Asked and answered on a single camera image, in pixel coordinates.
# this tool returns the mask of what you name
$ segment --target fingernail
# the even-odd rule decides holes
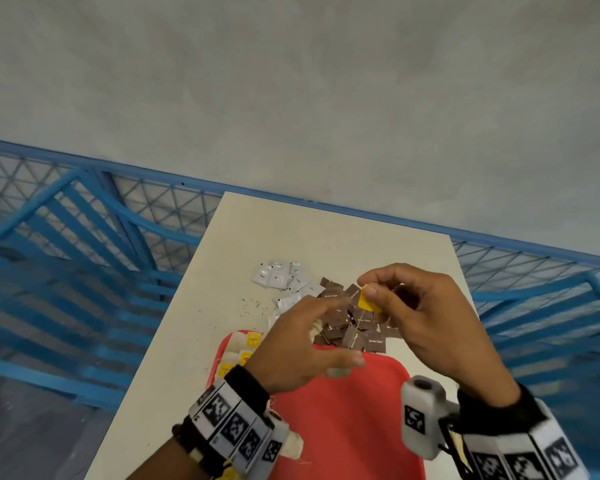
[[[365,361],[364,356],[362,355],[362,352],[356,350],[353,354],[353,357],[351,359],[351,365],[352,367],[366,367],[367,363]]]
[[[375,298],[378,294],[378,290],[376,290],[376,287],[373,285],[364,285],[362,291],[367,298]]]

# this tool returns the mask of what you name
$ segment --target tabletop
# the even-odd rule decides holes
[[[408,262],[449,274],[471,301],[446,234],[225,193],[87,480],[126,478],[169,439],[172,425],[204,391],[222,339],[240,329],[267,330],[279,290],[250,279],[261,262],[274,259],[298,261],[312,278],[345,287],[369,269]],[[456,384],[424,366],[404,341],[387,339],[386,352],[410,375],[438,380],[456,400]],[[444,453],[425,461],[425,471],[428,479],[459,478]]]

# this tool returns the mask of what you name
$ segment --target yellow label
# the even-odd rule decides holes
[[[253,352],[248,352],[248,351],[240,352],[240,365],[246,364],[252,355],[253,355]]]
[[[373,312],[373,313],[380,313],[380,312],[382,312],[382,308],[380,308],[379,306],[371,303],[370,301],[367,301],[367,297],[365,297],[365,291],[364,291],[364,289],[360,293],[360,299],[358,300],[358,306],[360,308],[362,308],[363,310],[366,310],[368,312]]]
[[[235,364],[235,363],[221,362],[220,366],[218,367],[218,377],[223,378],[225,375],[227,375],[227,372],[229,372],[236,365],[237,364]]]
[[[240,480],[240,476],[238,476],[238,473],[236,473],[233,467],[229,467],[224,470],[220,480]]]
[[[247,333],[247,347],[256,349],[260,345],[262,340],[262,334],[257,331],[250,331]]]

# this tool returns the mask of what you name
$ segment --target hand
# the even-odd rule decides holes
[[[391,264],[363,274],[358,284],[369,301],[391,316],[409,348],[430,369],[490,406],[517,402],[520,387],[450,276]],[[393,292],[396,288],[415,295],[415,309]]]
[[[305,296],[280,315],[244,368],[269,394],[277,394],[298,389],[331,367],[364,367],[362,352],[318,350],[309,339],[313,322],[348,303],[348,298]]]

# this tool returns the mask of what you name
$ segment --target gray floor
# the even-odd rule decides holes
[[[0,378],[0,480],[84,478],[113,416]]]

